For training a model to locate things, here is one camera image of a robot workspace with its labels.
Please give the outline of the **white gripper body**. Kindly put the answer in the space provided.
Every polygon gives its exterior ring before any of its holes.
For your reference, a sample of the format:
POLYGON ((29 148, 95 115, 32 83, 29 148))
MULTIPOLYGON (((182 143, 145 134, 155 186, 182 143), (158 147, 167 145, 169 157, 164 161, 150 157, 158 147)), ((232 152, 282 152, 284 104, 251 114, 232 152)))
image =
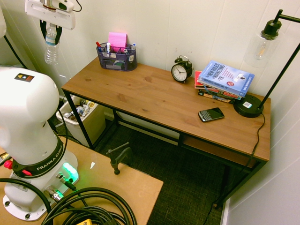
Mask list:
POLYGON ((57 26, 75 28, 74 4, 70 0, 26 0, 26 14, 57 26))

